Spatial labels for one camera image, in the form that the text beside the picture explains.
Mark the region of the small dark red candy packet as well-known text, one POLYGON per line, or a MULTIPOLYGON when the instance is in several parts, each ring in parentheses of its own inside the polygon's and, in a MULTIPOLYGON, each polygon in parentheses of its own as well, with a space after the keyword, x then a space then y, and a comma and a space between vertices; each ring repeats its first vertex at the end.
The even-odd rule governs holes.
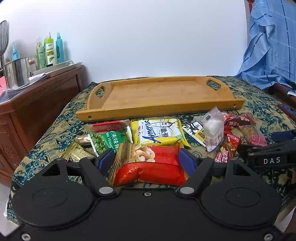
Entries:
POLYGON ((249 126, 249 125, 256 125, 256 121, 249 115, 249 114, 232 114, 232 113, 222 113, 224 119, 224 125, 226 126, 249 126))

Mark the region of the clear white candy packet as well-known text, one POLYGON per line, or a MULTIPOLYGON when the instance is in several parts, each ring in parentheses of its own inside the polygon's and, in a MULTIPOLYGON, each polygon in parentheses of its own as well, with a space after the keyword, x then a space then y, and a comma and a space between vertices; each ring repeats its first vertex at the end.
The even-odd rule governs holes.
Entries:
POLYGON ((215 106, 202 118, 207 152, 215 150, 224 138, 224 117, 215 106))

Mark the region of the black white snack packet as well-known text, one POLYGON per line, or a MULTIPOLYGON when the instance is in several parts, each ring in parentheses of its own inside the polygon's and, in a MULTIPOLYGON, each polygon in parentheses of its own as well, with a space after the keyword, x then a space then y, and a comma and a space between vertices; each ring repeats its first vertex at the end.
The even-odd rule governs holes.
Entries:
POLYGON ((206 147, 204 129, 198 121, 183 125, 182 129, 193 139, 195 139, 200 145, 206 147))

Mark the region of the stainless steel mug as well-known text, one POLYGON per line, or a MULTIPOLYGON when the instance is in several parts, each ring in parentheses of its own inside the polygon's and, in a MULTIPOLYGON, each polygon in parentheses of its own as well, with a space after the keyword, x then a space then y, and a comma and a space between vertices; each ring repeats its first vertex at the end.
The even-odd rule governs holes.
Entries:
POLYGON ((27 58, 20 58, 5 64, 3 67, 8 89, 17 90, 29 84, 27 58))

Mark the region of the red label clear cracker packet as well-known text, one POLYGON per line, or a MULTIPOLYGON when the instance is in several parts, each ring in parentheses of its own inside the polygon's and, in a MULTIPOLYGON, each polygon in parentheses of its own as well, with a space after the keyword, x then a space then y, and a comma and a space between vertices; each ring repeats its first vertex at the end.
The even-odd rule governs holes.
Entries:
POLYGON ((113 121, 105 121, 102 123, 87 123, 82 127, 88 133, 107 133, 111 131, 121 132, 127 126, 130 126, 130 120, 113 120, 113 121))

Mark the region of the bamboo serving tray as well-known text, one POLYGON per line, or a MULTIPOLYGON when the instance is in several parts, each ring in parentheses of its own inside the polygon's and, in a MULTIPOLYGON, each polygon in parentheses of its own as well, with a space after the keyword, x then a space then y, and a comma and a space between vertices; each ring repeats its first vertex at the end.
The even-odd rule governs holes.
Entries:
POLYGON ((86 109, 76 115, 84 123, 237 110, 245 100, 209 76, 135 78, 102 82, 90 92, 86 109))

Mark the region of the pink clear snack packet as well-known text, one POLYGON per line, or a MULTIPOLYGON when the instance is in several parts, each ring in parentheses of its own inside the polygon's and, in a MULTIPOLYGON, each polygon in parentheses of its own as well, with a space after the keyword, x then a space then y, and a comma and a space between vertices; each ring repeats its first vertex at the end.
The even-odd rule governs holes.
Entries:
POLYGON ((267 146, 265 136, 258 127, 253 125, 244 125, 239 126, 239 130, 243 133, 249 144, 262 147, 267 146))

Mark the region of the lime green spray bottle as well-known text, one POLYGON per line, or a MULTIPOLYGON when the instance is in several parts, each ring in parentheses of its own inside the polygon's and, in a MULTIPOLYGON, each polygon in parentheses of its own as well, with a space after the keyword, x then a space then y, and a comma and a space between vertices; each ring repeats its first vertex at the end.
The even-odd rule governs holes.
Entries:
POLYGON ((55 46, 54 46, 54 40, 51 37, 50 32, 48 32, 48 35, 44 40, 44 44, 45 44, 47 65, 49 66, 55 65, 56 64, 55 46))

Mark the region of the yellow white biscuit packet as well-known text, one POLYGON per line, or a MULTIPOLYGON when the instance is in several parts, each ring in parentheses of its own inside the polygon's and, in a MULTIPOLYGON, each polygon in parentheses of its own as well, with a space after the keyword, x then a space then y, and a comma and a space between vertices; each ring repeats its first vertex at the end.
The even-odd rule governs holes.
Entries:
POLYGON ((178 146, 190 147, 185 138, 179 119, 144 119, 131 123, 132 138, 135 144, 148 146, 178 146))

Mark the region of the dark wooden cabinet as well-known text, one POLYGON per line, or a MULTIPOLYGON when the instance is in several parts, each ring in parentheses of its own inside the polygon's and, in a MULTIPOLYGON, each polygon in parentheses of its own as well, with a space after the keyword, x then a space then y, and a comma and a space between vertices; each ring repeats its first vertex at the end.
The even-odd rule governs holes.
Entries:
POLYGON ((12 175, 66 104, 83 89, 83 67, 39 80, 1 103, 1 184, 12 175))

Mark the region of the gold foil snack packet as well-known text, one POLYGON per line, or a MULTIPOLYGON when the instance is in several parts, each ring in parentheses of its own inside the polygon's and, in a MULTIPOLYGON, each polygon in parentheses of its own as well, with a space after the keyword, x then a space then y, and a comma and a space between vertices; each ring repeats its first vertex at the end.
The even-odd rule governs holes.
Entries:
POLYGON ((95 157, 88 135, 75 137, 62 155, 62 158, 67 162, 79 162, 86 157, 95 157))

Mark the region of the dark red chocolate bar packet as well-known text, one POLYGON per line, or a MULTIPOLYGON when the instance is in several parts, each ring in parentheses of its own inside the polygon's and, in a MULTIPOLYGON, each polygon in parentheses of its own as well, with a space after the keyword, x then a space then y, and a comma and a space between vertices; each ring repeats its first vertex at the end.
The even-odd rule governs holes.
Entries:
POLYGON ((226 129, 224 133, 224 140, 214 159, 217 163, 227 163, 229 159, 234 158, 238 146, 242 143, 241 138, 234 135, 230 129, 226 129))

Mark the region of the patterned green gold tablecloth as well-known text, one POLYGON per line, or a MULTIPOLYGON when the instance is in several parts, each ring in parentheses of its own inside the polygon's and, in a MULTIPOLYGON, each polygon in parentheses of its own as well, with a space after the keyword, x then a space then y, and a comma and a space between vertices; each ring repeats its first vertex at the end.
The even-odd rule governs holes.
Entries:
MULTIPOLYGON (((236 98, 245 100, 243 107, 234 111, 233 114, 249 114, 253 117, 268 144, 272 143, 271 134, 273 132, 295 129, 295 122, 278 108, 280 102, 268 93, 239 78, 219 76, 218 80, 228 85, 236 98)), ((78 120, 75 113, 86 108, 88 96, 96 86, 95 82, 90 83, 64 107, 60 115, 16 168, 12 176, 6 209, 3 213, 7 220, 18 223, 11 207, 11 200, 15 192, 50 162, 62 156, 74 137, 85 134, 83 123, 78 120)), ((258 174, 281 196, 282 209, 290 211, 295 205, 295 181, 292 169, 261 170, 258 174)))

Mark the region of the green peas snack packet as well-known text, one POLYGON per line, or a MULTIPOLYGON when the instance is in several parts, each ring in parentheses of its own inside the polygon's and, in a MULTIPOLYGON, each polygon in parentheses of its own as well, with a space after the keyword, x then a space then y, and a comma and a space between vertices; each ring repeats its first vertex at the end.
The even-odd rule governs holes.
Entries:
POLYGON ((101 155, 107 149, 112 149, 117 153, 121 143, 130 142, 130 138, 125 132, 115 131, 106 132, 104 134, 89 133, 88 138, 96 156, 101 155))

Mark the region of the red nut snack packet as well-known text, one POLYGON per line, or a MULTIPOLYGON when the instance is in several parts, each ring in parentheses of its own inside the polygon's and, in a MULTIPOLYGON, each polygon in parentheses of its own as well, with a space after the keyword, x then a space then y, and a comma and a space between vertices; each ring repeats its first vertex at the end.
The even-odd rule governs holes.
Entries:
POLYGON ((108 181, 114 187, 135 182, 181 186, 189 178, 178 159, 182 147, 121 143, 108 181))

